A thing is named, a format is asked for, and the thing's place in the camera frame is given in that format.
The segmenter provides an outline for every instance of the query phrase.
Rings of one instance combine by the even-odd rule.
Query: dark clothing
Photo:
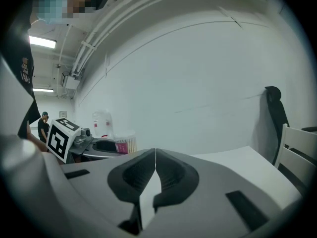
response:
[[[42,135],[42,132],[41,132],[41,129],[44,130],[44,133],[45,133],[45,130],[46,130],[46,126],[45,126],[45,123],[43,121],[43,119],[39,119],[39,122],[38,122],[38,133],[39,133],[39,138],[42,142],[46,143],[46,140],[45,138],[43,137]]]
[[[50,126],[48,123],[44,123],[44,125],[45,125],[45,129],[44,129],[45,136],[48,137]]]
[[[10,29],[0,44],[1,53],[9,65],[11,71],[33,98],[33,103],[25,115],[18,132],[20,138],[26,138],[26,124],[33,123],[40,117],[33,92],[34,64],[31,53],[28,30],[31,28],[30,15],[32,12],[32,0],[28,0],[16,15]]]

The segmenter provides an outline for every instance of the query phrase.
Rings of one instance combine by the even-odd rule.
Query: plastic container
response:
[[[134,153],[137,151],[135,132],[130,130],[114,137],[115,147],[119,153]]]
[[[93,120],[96,137],[114,139],[112,117],[108,110],[94,112]]]

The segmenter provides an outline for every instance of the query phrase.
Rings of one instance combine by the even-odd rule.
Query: white wall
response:
[[[40,115],[42,115],[42,112],[46,111],[49,114],[49,121],[48,123],[51,124],[52,119],[58,119],[59,118],[59,111],[67,111],[67,119],[70,121],[74,121],[73,116],[73,105],[71,103],[71,100],[68,99],[58,99],[54,96],[35,96],[36,103],[39,108]],[[38,120],[35,121],[30,125],[31,132],[33,135],[35,135],[38,138]]]
[[[165,0],[141,11],[92,55],[75,95],[76,123],[92,128],[92,113],[108,109],[115,132],[136,131],[138,149],[201,154],[250,145],[272,160],[264,87],[281,90],[298,128],[316,124],[309,102],[317,96],[312,68],[294,56],[301,47],[255,14],[265,10],[254,0]]]

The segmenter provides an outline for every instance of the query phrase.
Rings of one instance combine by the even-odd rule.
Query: white desk surface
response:
[[[215,162],[230,168],[232,171],[266,192],[281,209],[284,209],[301,198],[301,195],[295,186],[279,170],[250,146],[226,152],[196,154],[191,156]],[[155,171],[140,196],[143,229],[146,228],[155,216],[153,198],[160,193],[160,179]]]
[[[281,209],[301,198],[295,186],[250,146],[226,152],[192,156],[230,168],[266,192]]]

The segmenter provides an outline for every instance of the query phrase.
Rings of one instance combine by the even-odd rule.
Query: fluorescent ceiling light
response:
[[[34,45],[44,46],[51,49],[55,48],[56,41],[30,36],[30,43]]]
[[[34,92],[49,92],[53,93],[54,91],[52,89],[40,89],[40,88],[33,88]]]

